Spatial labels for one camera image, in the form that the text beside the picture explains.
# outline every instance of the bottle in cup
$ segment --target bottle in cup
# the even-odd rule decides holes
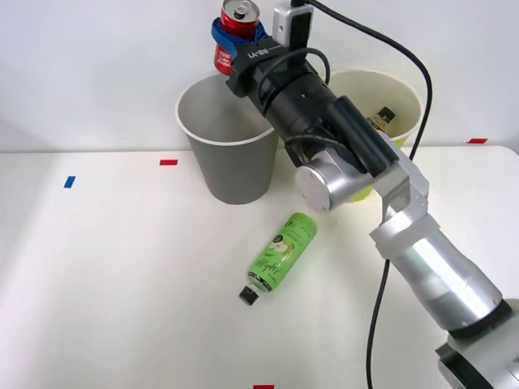
[[[387,133],[387,127],[395,116],[391,109],[383,107],[373,118],[366,118],[366,120],[375,130]]]
[[[275,290],[317,234],[317,224],[302,213],[293,214],[249,268],[249,285],[240,298],[249,306],[261,293]]]

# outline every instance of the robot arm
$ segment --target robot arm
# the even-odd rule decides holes
[[[331,211],[374,186],[383,219],[371,237],[449,332],[437,353],[453,387],[519,388],[519,315],[441,233],[419,169],[306,62],[312,7],[293,2],[276,8],[274,37],[238,47],[229,88],[247,96],[285,141],[312,209]]]

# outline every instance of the paper cup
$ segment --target paper cup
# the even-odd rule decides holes
[[[247,99],[213,74],[193,83],[177,102],[177,120],[189,139],[211,193],[228,204],[263,196],[272,179],[277,134]]]
[[[422,104],[417,92],[407,83],[379,71],[340,71],[332,75],[330,88],[348,98],[366,118],[373,118],[384,106],[396,115],[387,135],[399,148],[418,129]],[[352,201],[365,199],[372,187],[357,194]]]

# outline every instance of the blue tape marker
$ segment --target blue tape marker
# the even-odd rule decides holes
[[[251,42],[238,38],[221,27],[220,18],[214,19],[211,26],[211,35],[212,38],[219,44],[221,47],[227,51],[232,58],[235,58],[238,55],[238,51],[236,50],[237,46],[248,46]],[[254,35],[254,43],[258,43],[262,39],[268,38],[268,34],[263,27],[261,22],[258,22],[258,28],[256,29],[256,33]]]
[[[72,185],[74,185],[75,176],[68,176],[68,179],[65,182],[65,186],[63,188],[70,189]]]

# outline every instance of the can lid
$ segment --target can lid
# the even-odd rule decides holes
[[[241,23],[253,23],[260,19],[260,9],[249,0],[225,0],[223,11]]]
[[[246,286],[243,288],[243,291],[240,293],[240,298],[243,302],[245,302],[248,306],[251,306],[258,299],[258,293],[254,290]]]

